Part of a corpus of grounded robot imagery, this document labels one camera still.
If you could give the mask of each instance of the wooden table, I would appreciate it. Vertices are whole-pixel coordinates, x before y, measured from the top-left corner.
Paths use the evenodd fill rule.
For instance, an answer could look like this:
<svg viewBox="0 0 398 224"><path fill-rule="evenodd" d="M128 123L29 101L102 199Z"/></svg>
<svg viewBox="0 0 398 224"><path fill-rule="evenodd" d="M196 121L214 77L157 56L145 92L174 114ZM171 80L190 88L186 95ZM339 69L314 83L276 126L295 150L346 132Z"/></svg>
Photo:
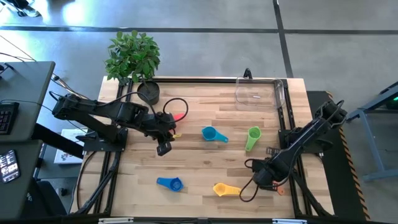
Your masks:
<svg viewBox="0 0 398 224"><path fill-rule="evenodd" d="M312 119L304 81L299 78L287 81L295 123L302 127ZM234 105L235 84L159 83L159 86L160 101L155 106L156 111L162 110L164 103L173 97L188 101L189 113L176 128L182 136L172 142L173 149L169 153L159 157L155 150L157 141L129 130L116 182L113 217L294 217L289 184L283 185L283 196L259 190L257 197L249 203L240 201L237 196L219 197L213 191L213 186L219 182L243 187L252 176L244 161L248 158L263 159L268 156L266 147L279 147L277 131L280 125L276 110L238 111ZM272 86L264 85L264 88L271 90ZM115 99L117 90L118 82L106 81L104 77L98 100L108 102ZM133 95L131 101L144 104L137 95ZM185 105L174 101L166 110L173 114L183 113ZM201 129L209 125L229 137L229 143L204 141ZM261 128L262 137L246 154L247 131L252 126ZM83 173L80 185L82 204L98 185L103 157L103 152L97 153ZM333 213L321 160L309 154L304 154L302 159L308 187L324 208ZM156 184L158 177L179 177L184 188L181 192L171 192ZM251 183L244 191L244 197L249 198L254 189L255 184ZM304 211L298 186L297 190L300 208ZM105 189L101 207L106 203L107 191ZM76 200L71 212L75 210Z"/></svg>

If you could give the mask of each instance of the white paper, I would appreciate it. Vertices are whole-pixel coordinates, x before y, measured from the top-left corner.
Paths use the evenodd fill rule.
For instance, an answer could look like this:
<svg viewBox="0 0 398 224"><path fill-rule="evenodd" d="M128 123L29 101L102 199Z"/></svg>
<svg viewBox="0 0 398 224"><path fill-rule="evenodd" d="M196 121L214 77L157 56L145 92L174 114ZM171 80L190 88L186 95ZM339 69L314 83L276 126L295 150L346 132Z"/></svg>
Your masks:
<svg viewBox="0 0 398 224"><path fill-rule="evenodd" d="M76 136L81 136L85 135L83 131L80 129L63 129L61 132L61 135L71 141L78 141L76 139ZM84 142L78 141L76 142L77 144L84 146ZM77 158L75 156L69 155L66 152L63 152L62 150L57 149L57 154L55 155L54 158L54 164L80 164L82 162L82 159Z"/></svg>

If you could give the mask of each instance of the phone screen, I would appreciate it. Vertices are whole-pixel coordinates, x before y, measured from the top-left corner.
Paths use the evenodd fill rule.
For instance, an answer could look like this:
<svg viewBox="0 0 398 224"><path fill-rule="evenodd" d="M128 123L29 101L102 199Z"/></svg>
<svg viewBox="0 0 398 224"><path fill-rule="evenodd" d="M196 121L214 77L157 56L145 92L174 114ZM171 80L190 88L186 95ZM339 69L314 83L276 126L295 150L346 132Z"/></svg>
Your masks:
<svg viewBox="0 0 398 224"><path fill-rule="evenodd" d="M0 155L0 169L1 180L3 183L8 183L19 177L17 157L14 150L10 150L5 154Z"/></svg>

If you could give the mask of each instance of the clear plastic container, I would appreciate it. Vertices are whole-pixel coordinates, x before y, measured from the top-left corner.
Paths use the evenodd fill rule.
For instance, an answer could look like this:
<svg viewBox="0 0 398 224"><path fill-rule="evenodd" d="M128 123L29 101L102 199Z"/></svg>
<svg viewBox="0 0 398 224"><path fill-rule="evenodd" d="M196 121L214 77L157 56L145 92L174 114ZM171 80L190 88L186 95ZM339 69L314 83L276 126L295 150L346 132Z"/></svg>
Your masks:
<svg viewBox="0 0 398 224"><path fill-rule="evenodd" d="M285 103L282 80L236 79L235 105L238 110L274 110Z"/></svg>

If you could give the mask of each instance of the light blue measuring cup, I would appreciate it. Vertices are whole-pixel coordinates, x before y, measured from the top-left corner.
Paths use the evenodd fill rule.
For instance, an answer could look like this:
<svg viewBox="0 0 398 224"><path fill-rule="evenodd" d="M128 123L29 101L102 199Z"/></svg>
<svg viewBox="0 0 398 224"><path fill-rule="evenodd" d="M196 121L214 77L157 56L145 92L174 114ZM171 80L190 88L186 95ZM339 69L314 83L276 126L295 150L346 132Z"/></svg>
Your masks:
<svg viewBox="0 0 398 224"><path fill-rule="evenodd" d="M201 130L203 138L206 141L223 141L228 142L228 138L219 133L214 127L207 126Z"/></svg>

